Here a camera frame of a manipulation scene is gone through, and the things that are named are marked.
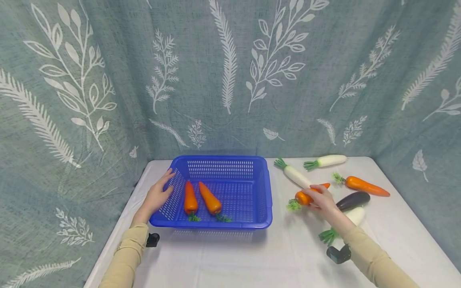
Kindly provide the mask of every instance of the black clip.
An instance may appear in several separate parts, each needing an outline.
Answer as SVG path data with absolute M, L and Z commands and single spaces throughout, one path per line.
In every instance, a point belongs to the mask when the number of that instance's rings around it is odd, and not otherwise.
M 335 247 L 330 246 L 326 250 L 326 255 L 336 264 L 342 264 L 350 259 L 351 252 L 349 245 L 344 245 L 341 248 L 341 251 L 338 251 Z
M 159 241 L 160 241 L 160 235 L 158 235 L 157 233 L 153 233 L 153 234 L 149 233 L 149 237 L 147 238 L 146 247 L 157 247 L 157 244 L 159 243 Z

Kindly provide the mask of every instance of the purple eggplant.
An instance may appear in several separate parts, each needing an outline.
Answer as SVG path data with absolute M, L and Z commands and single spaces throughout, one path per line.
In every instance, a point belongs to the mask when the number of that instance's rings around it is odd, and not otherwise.
M 352 193 L 351 195 L 344 197 L 342 200 L 336 203 L 336 206 L 339 208 L 339 210 L 345 211 L 352 208 L 356 208 L 358 206 L 362 206 L 363 204 L 366 204 L 369 201 L 370 194 L 363 191 L 357 191 Z

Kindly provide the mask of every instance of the curtain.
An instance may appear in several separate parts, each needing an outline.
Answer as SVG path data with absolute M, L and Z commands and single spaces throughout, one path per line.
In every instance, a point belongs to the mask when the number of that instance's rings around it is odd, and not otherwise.
M 369 156 L 461 268 L 461 0 L 0 7 L 3 287 L 82 287 L 182 154 Z

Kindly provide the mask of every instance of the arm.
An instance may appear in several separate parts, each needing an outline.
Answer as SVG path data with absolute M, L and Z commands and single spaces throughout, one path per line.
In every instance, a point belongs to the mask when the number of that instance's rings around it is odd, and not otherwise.
M 175 176 L 169 169 L 147 193 L 146 199 L 136 212 L 130 228 L 125 231 L 114 257 L 107 269 L 100 288 L 130 288 L 133 286 L 136 268 L 141 263 L 146 247 L 149 229 L 147 222 L 151 215 L 162 207 L 170 197 L 173 186 L 163 192 L 163 186 Z
M 419 287 L 378 244 L 336 207 L 333 197 L 324 186 L 311 185 L 311 188 L 322 194 L 304 190 L 314 200 L 309 208 L 317 211 L 344 239 L 351 250 L 352 262 L 376 287 Z

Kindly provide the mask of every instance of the white radish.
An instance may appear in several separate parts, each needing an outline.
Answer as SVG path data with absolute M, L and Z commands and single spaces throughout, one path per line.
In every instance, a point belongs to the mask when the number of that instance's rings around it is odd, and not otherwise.
M 284 171 L 284 174 L 294 183 L 298 184 L 303 189 L 310 189 L 312 183 L 301 172 L 293 166 L 287 165 L 282 158 L 275 160 L 274 165 Z
M 363 219 L 365 218 L 365 209 L 363 207 L 356 207 L 350 211 L 345 213 L 347 218 L 349 218 L 356 226 L 359 226 L 362 223 Z M 333 228 L 327 231 L 323 231 L 319 234 L 319 238 L 322 242 L 331 246 L 333 241 L 339 236 L 338 232 L 336 232 Z
M 318 157 L 315 161 L 304 162 L 304 168 L 307 171 L 314 170 L 317 167 L 326 167 L 330 165 L 336 165 L 346 162 L 347 157 L 345 155 L 327 155 Z

